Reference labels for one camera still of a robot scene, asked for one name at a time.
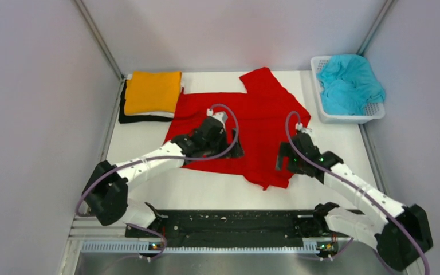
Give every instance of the white tabletop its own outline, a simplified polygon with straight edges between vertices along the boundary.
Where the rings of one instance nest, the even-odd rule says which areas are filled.
[[[246,72],[184,73],[186,93],[246,92],[239,76]],[[316,113],[313,80],[309,71],[273,72],[274,76],[312,115],[309,128],[320,151],[333,151],[351,169],[375,186],[362,136],[356,124],[323,124]],[[123,162],[155,150],[163,144],[170,124],[116,122],[107,159]],[[137,201],[157,209],[313,209],[318,203],[335,202],[355,209],[346,199],[317,180],[294,175],[287,189],[262,187],[242,176],[175,169],[144,182],[130,193]]]

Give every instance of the white laundry basket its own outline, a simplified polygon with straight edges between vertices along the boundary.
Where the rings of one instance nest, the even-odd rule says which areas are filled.
[[[331,56],[315,56],[311,58],[311,72],[313,74],[313,80],[315,83],[315,101],[316,110],[318,116],[323,123],[358,123],[364,124],[372,119],[381,119],[385,116],[386,112],[383,103],[369,103],[365,107],[364,116],[337,116],[329,115],[323,110],[323,104],[321,102],[320,93],[323,91],[321,83],[316,76],[321,69],[325,67]]]

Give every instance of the metal pole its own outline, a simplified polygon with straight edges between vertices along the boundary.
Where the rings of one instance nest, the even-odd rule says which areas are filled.
[[[114,57],[112,56],[111,51],[107,47],[107,44],[105,43],[102,35],[100,34],[99,29],[95,25],[95,23],[92,19],[92,16],[88,12],[87,7],[85,6],[85,4],[83,3],[82,0],[73,0],[73,2],[76,4],[78,10],[80,11],[80,14],[82,15],[83,19],[87,23],[87,26],[88,26],[89,30],[92,32],[100,49],[102,50],[102,53],[104,54],[105,59],[107,60],[107,62],[111,66],[111,68],[114,71],[117,78],[121,80],[123,78],[122,72],[120,71],[119,66],[117,65],[117,62],[115,61]]]
[[[362,42],[362,45],[357,51],[358,55],[364,56],[365,51],[367,50],[368,46],[372,42],[373,37],[375,36],[380,24],[384,21],[387,13],[390,11],[390,9],[394,6],[394,4],[397,2],[397,0],[386,0],[384,6],[379,12],[379,15],[377,15],[377,18],[375,19],[374,23],[370,27],[370,30],[368,30],[367,35],[365,36],[365,39]]]

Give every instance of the folded clothes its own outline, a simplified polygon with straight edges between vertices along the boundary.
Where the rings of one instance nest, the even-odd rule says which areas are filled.
[[[144,113],[141,115],[135,116],[127,116],[124,113],[125,106],[125,91],[127,90],[127,82],[124,83],[122,88],[122,92],[120,93],[120,103],[119,103],[119,123],[127,124],[127,123],[135,123],[141,121],[158,121],[158,122],[170,122],[173,120],[172,117],[163,116],[163,115],[153,115],[153,113]]]
[[[182,93],[178,99],[175,118],[171,122],[165,141],[198,128],[206,118],[206,109],[215,103],[229,106],[239,122],[239,139],[245,156],[239,159],[214,159],[208,162],[192,162],[185,168],[224,174],[243,175],[248,181],[261,185],[287,188],[293,175],[289,171],[277,171],[276,161],[281,142],[286,142],[284,123],[290,111],[297,111],[306,127],[311,118],[272,75],[269,68],[254,70],[240,77],[245,93]],[[294,129],[296,120],[290,122]],[[226,122],[229,142],[235,128],[230,117]]]
[[[368,103],[386,98],[368,61],[356,54],[333,56],[317,76],[324,87],[323,109],[330,115],[365,115]]]
[[[128,116],[149,112],[174,114],[181,88],[181,72],[133,72],[125,92],[124,113]]]

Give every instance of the blue towel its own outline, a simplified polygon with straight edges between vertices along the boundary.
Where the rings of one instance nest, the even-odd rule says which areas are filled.
[[[330,115],[363,116],[368,103],[386,98],[368,61],[356,54],[333,56],[317,76],[324,87],[323,109]]]

